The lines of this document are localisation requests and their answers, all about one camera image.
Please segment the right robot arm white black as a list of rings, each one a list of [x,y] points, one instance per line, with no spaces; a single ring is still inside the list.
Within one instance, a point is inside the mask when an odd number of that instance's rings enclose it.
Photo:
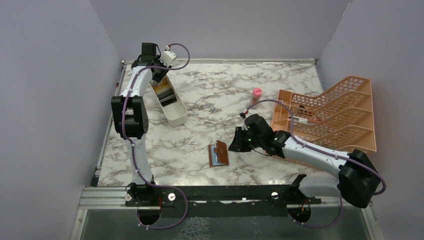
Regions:
[[[289,199],[300,204],[312,197],[342,198],[357,208],[366,208],[383,180],[361,150],[337,151],[300,140],[283,130],[273,130],[265,119],[253,114],[236,127],[228,150],[247,153],[261,148],[270,156],[297,160],[328,173],[305,176],[288,190]]]

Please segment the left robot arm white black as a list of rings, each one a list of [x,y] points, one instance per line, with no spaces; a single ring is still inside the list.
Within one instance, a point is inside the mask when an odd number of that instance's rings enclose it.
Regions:
[[[141,54],[131,65],[134,75],[128,86],[111,99],[115,131],[124,139],[130,153],[132,180],[127,194],[133,200],[138,197],[147,206],[155,203],[157,191],[152,188],[154,177],[146,151],[149,118],[143,96],[148,86],[158,85],[168,72],[161,69],[165,67],[161,56],[156,43],[143,42]]]

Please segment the brown leather card holder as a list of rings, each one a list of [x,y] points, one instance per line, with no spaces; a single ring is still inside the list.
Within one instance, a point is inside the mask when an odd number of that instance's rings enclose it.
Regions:
[[[217,140],[215,144],[209,144],[207,149],[210,167],[229,165],[228,148],[225,142]]]

